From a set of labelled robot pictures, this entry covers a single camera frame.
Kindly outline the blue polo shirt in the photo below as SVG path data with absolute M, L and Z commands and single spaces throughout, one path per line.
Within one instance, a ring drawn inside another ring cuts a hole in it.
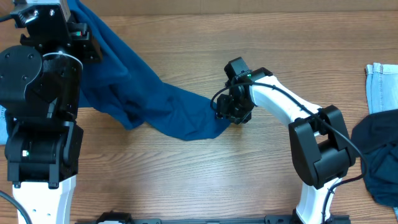
M 83 64 L 80 100 L 107 113 L 127 130 L 149 123 L 159 132 L 184 141 L 213 139 L 229 125 L 216 118 L 204 96 L 164 83 L 94 12 L 78 0 L 68 6 L 87 23 L 103 59 Z

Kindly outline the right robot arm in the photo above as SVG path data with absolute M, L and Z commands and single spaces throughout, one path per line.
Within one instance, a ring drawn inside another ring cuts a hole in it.
M 267 215 L 263 223 L 350 223 L 349 216 L 330 212 L 336 187 L 355 163 L 341 111 L 305 101 L 266 68 L 249 69 L 241 57 L 229 61 L 224 72 L 228 93 L 212 98 L 217 118 L 242 124 L 256 106 L 270 112 L 289 130 L 292 163 L 303 182 L 293 212 Z

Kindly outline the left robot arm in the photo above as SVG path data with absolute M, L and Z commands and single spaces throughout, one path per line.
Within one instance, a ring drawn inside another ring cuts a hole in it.
M 9 16 L 27 33 L 1 52 L 8 199 L 19 223 L 68 223 L 83 140 L 76 123 L 83 66 L 103 55 L 66 1 L 16 1 Z

